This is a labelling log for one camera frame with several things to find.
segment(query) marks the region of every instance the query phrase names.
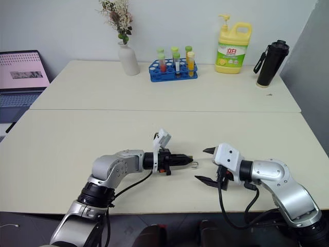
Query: dish soap bottle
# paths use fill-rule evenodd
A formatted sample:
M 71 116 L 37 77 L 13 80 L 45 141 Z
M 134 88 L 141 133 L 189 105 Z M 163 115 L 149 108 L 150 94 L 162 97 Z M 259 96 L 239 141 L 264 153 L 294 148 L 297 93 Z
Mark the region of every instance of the dish soap bottle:
M 238 22 L 232 29 L 228 29 L 229 15 L 221 14 L 225 24 L 221 28 L 218 42 L 215 70 L 220 73 L 239 73 L 251 36 L 251 24 Z M 247 32 L 238 31 L 239 28 L 247 28 Z

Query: black cable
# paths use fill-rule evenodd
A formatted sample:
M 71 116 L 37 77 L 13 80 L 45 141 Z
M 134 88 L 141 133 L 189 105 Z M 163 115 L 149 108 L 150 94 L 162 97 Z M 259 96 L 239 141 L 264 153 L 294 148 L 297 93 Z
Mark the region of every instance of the black cable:
M 243 225 L 243 226 L 235 225 L 235 224 L 232 223 L 232 221 L 230 221 L 230 219 L 228 218 L 228 216 L 226 214 L 226 211 L 224 209 L 221 183 L 218 183 L 218 197 L 220 199 L 220 206 L 221 206 L 221 209 L 222 209 L 223 217 L 227 221 L 227 223 L 231 227 L 233 227 L 234 229 L 244 230 L 244 229 L 248 229 L 250 227 L 286 226 L 286 224 L 284 224 L 284 223 L 259 224 L 260 219 L 262 219 L 263 217 L 265 217 L 266 215 L 268 215 L 268 214 L 270 214 L 274 211 L 277 211 L 276 208 L 270 209 L 268 211 L 265 211 L 265 212 L 261 213 L 260 215 L 258 215 L 256 218 L 254 218 L 252 221 L 250 221 L 246 225 Z
M 102 247 L 102 233 L 99 236 L 98 247 Z
M 143 178 L 142 180 L 138 181 L 137 183 L 135 184 L 132 184 L 131 186 L 128 186 L 127 188 L 123 189 L 122 191 L 120 191 L 119 193 L 117 193 L 115 195 L 115 198 L 117 198 L 118 196 L 120 196 L 122 193 L 126 192 L 127 190 L 133 188 L 134 186 L 140 184 L 141 182 L 145 181 L 146 179 L 148 179 L 151 175 L 152 175 L 152 171 L 149 173 L 149 175 L 147 175 L 145 178 Z M 107 237 L 106 237 L 106 243 L 105 243 L 105 246 L 104 247 L 108 247 L 108 244 L 109 244 L 109 239 L 111 237 L 111 224 L 110 224 L 110 221 L 109 221 L 109 213 L 108 213 L 108 208 L 107 208 L 107 211 L 105 213 L 105 217 L 106 217 L 106 225 L 107 225 Z
M 127 190 L 133 188 L 134 186 L 140 184 L 141 182 L 144 182 L 146 179 L 148 179 L 151 175 L 152 175 L 152 171 L 149 173 L 149 175 L 147 175 L 145 178 L 143 178 L 142 180 L 138 181 L 137 183 L 135 184 L 132 184 L 131 186 L 128 186 L 126 189 L 123 189 L 122 191 L 120 191 L 119 193 L 117 193 L 115 195 L 115 198 L 117 198 L 118 196 L 120 196 L 122 193 L 126 192 Z
M 245 222 L 247 224 L 249 223 L 248 212 L 249 212 L 250 208 L 253 206 L 253 204 L 257 201 L 258 197 L 259 197 L 259 189 L 256 187 L 256 196 L 248 204 L 248 206 L 246 207 L 246 210 L 245 210 L 245 214 L 244 214 Z
M 108 208 L 107 208 L 105 217 L 106 217 L 106 225 L 107 225 L 107 237 L 106 237 L 106 242 L 105 242 L 104 247 L 108 247 L 109 238 L 111 237 L 111 224 L 109 222 Z

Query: white table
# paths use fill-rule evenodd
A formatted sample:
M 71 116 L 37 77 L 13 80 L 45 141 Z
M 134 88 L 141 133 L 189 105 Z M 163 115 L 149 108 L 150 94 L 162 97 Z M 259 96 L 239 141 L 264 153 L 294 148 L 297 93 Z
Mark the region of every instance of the white table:
M 197 79 L 157 83 L 148 67 L 127 76 L 119 62 L 71 61 L 31 109 L 300 112 L 279 75 L 262 89 L 252 66 L 229 75 L 198 64 Z
M 112 214 L 220 211 L 215 188 L 194 178 L 215 178 L 211 155 L 202 150 L 228 142 L 247 160 L 284 161 L 319 207 L 329 208 L 329 160 L 299 113 L 216 113 L 91 110 L 29 110 L 0 143 L 0 211 L 67 212 L 92 169 L 104 154 L 124 149 L 152 151 L 154 132 L 172 134 L 172 153 L 192 154 L 199 168 L 153 174 L 120 196 Z M 128 175 L 117 191 L 146 176 Z M 252 207 L 274 207 L 261 189 Z M 254 193 L 230 183 L 224 192 L 227 211 L 243 211 Z

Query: cable connector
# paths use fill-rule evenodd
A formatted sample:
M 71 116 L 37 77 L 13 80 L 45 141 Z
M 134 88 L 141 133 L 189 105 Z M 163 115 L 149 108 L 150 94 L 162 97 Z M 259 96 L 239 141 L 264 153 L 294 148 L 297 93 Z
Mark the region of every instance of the cable connector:
M 250 184 L 249 182 L 245 181 L 244 185 L 243 185 L 246 189 L 250 189 L 253 191 L 257 190 L 257 186 Z
M 217 169 L 217 182 L 221 184 L 222 190 L 227 190 L 228 187 L 227 168 L 222 165 L 218 165 Z

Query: white vase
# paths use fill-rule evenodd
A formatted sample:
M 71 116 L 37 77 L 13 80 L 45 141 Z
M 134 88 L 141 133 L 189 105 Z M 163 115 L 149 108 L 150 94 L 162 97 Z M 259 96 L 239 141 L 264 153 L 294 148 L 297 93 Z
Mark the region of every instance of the white vase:
M 118 44 L 120 46 L 119 59 L 121 61 L 124 72 L 129 76 L 139 74 L 139 66 L 134 50 L 128 47 L 127 44 L 124 45 L 122 41 Z

